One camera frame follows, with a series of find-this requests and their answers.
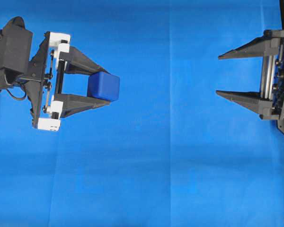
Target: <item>blue fabric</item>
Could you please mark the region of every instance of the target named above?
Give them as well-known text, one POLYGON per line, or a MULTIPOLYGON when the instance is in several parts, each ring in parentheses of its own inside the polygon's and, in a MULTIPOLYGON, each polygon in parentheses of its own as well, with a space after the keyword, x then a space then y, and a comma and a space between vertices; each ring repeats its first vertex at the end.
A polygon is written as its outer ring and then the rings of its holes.
POLYGON ((119 98, 120 78, 106 72, 89 76, 87 96, 116 101, 119 98))
MULTIPOLYGON (((278 1, 0 1, 0 29, 13 16, 31 56, 45 31, 68 33, 121 84, 58 133, 2 91, 0 226, 283 226, 284 136, 215 94, 258 90, 260 58, 217 56, 280 29, 278 1)), ((63 91, 87 80, 65 75, 63 91)))

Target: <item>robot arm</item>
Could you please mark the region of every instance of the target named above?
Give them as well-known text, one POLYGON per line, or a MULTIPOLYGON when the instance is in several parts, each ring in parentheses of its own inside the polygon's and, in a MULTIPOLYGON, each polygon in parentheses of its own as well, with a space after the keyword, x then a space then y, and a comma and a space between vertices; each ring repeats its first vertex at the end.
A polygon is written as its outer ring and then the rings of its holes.
POLYGON ((32 33, 25 29, 21 17, 11 19, 0 30, 0 90, 20 87, 31 102, 32 125, 36 129, 57 131, 61 118, 109 105, 118 99, 120 79, 70 46, 71 36, 46 32, 36 55, 29 61, 32 33), (45 72, 47 56, 51 56, 49 73, 45 72), (49 105, 53 78, 53 60, 56 59, 56 84, 49 105), (64 74, 89 76, 87 96, 62 94, 64 74), (46 103, 42 110, 49 118, 41 118, 42 97, 46 90, 46 103))

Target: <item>gripper jaw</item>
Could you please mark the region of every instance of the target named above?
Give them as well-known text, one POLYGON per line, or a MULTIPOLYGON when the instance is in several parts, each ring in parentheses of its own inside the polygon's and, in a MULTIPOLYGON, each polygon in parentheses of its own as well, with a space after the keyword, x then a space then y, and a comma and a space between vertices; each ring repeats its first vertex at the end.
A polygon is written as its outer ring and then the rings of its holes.
POLYGON ((277 55, 279 54, 281 38, 284 38, 284 30, 265 30, 262 37, 255 38, 235 50, 220 55, 218 58, 223 60, 277 55))
POLYGON ((263 120, 279 119, 279 115, 273 114, 273 101, 262 99, 259 92, 216 91, 216 93, 259 114, 263 120))

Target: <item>metal rod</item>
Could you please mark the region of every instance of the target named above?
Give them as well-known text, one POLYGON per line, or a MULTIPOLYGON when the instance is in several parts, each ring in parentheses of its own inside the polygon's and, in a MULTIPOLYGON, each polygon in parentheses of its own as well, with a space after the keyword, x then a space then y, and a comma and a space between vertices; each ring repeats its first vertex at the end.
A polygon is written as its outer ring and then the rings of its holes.
POLYGON ((269 92, 268 92, 268 99, 272 100, 272 93, 273 93, 273 83, 275 78, 275 59, 276 55, 273 56, 272 65, 271 65, 271 74, 270 74, 270 81, 269 81, 269 92))
POLYGON ((55 94, 61 94, 63 87, 63 76, 64 76, 65 61, 59 60, 59 66, 57 70, 55 94))

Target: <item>cable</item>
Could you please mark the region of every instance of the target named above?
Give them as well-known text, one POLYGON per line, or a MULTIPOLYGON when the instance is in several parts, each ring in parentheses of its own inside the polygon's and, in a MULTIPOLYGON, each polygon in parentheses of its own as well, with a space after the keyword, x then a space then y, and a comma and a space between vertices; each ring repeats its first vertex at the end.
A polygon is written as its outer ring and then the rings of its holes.
POLYGON ((18 101, 22 101, 27 97, 27 92, 25 91, 23 85, 20 85, 21 89, 24 91, 24 96, 23 97, 15 97, 8 89, 6 89, 6 91, 9 93, 9 95, 13 98, 16 99, 18 101))

